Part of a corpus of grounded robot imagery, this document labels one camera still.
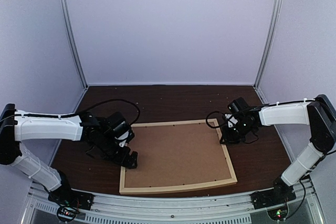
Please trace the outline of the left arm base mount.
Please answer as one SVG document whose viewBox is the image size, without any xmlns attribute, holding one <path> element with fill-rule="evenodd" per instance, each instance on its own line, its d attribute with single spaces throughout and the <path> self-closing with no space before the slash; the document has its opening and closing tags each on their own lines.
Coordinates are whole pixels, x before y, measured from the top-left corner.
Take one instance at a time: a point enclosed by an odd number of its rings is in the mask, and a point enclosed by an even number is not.
<svg viewBox="0 0 336 224">
<path fill-rule="evenodd" d="M 90 210 L 93 204 L 94 195 L 73 190 L 69 195 L 57 196 L 53 191 L 48 193 L 48 200 L 59 206 L 66 206 L 75 209 Z"/>
</svg>

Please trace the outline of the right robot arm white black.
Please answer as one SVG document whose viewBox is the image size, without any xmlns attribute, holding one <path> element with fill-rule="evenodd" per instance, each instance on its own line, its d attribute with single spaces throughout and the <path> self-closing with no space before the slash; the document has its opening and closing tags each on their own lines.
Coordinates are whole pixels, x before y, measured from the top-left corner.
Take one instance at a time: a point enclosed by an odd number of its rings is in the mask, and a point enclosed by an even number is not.
<svg viewBox="0 0 336 224">
<path fill-rule="evenodd" d="M 272 203 L 279 204 L 289 196 L 293 185 L 314 168 L 335 146 L 335 109 L 324 94 L 313 99 L 250 106 L 239 97 L 228 105 L 220 126 L 222 144 L 238 144 L 248 133 L 274 125 L 307 125 L 310 140 L 292 164 L 275 180 L 269 192 Z"/>
</svg>

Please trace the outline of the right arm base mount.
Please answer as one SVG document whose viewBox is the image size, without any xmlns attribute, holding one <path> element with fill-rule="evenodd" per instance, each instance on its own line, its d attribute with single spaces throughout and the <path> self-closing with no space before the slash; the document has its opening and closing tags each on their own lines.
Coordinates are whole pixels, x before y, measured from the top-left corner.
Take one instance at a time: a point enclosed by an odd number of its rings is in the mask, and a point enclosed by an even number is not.
<svg viewBox="0 0 336 224">
<path fill-rule="evenodd" d="M 250 194 L 254 209 L 268 208 L 275 205 L 285 204 L 288 201 L 296 199 L 293 191 L 280 195 L 274 189 L 256 191 Z"/>
</svg>

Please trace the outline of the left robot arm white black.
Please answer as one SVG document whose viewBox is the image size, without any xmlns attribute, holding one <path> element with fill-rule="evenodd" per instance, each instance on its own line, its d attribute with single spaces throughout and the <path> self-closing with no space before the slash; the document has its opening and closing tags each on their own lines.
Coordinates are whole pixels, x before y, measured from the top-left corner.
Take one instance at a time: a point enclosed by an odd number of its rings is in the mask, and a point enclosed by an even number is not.
<svg viewBox="0 0 336 224">
<path fill-rule="evenodd" d="M 35 114 L 7 104 L 1 113 L 1 164 L 17 167 L 39 182 L 52 197 L 71 205 L 76 197 L 66 175 L 51 168 L 24 145 L 25 140 L 69 140 L 96 147 L 104 159 L 128 169 L 137 168 L 138 153 L 131 124 L 120 112 L 96 117 L 88 109 L 75 114 Z"/>
</svg>

